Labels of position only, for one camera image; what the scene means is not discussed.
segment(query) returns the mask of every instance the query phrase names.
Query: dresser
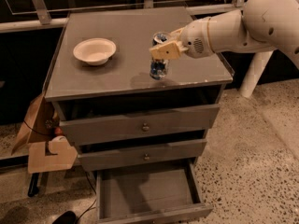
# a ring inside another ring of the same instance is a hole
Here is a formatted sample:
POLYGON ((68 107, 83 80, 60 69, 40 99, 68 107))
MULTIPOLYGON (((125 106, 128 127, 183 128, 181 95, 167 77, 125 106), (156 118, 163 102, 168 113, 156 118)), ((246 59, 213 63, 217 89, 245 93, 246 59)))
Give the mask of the dresser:
POLYGON ((152 37, 192 21, 184 7, 72 13, 53 60, 46 92, 67 140, 96 178, 97 222, 173 223, 206 217, 194 163, 232 81, 220 55, 170 61, 150 77, 152 37), (75 59, 89 38, 112 40, 102 66, 75 59))

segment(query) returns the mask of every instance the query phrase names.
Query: closed drawer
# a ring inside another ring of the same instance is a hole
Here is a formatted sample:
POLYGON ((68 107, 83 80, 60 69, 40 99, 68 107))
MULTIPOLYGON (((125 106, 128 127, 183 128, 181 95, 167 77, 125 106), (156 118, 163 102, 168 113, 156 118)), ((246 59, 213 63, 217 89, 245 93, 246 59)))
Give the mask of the closed drawer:
POLYGON ((168 144, 112 149, 78 155, 85 171, 96 171, 158 161, 180 160, 202 155, 206 139, 168 144))
POLYGON ((98 222, 175 223, 206 217, 190 160, 122 167, 97 173, 98 222))
POLYGON ((60 125, 70 143, 82 146, 209 129, 212 127, 218 111, 219 105, 201 105, 61 121, 60 125))

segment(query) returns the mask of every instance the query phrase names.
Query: drawer knob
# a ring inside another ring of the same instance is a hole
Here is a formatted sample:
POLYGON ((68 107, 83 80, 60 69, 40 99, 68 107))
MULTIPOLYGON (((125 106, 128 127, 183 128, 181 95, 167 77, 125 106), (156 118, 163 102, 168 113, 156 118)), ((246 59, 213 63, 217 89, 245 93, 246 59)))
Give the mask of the drawer knob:
POLYGON ((147 132, 150 130, 150 126, 147 124, 147 123, 143 123, 143 126, 142 126, 142 131, 143 132, 147 132))
POLYGON ((149 160, 150 160, 150 155, 146 153, 146 154, 144 155, 143 159, 144 159, 145 161, 149 161, 149 160))

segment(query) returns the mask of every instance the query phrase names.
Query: white bowl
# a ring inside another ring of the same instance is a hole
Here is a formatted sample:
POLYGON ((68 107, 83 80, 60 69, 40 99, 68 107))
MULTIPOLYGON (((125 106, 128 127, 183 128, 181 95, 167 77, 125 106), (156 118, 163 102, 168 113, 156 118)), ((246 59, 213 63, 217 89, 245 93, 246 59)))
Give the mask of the white bowl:
POLYGON ((74 48, 74 56, 87 64, 100 65, 106 63, 115 51, 114 42, 103 38, 93 38, 77 44, 74 48))

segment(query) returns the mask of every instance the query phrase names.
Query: floor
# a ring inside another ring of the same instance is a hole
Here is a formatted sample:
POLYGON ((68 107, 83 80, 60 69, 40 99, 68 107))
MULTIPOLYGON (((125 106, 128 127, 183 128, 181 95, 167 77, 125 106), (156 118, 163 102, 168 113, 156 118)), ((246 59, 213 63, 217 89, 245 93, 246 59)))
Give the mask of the floor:
MULTIPOLYGON (((16 131, 0 127, 0 158, 16 131)), ((299 224, 299 79, 258 86, 249 99, 224 91, 207 141, 195 171, 214 209, 190 224, 299 224)), ((48 224, 67 210, 80 216, 95 200, 80 166, 42 174, 33 198, 29 182, 25 166, 0 169, 0 224, 48 224)), ((94 208, 79 223, 95 219, 94 208)))

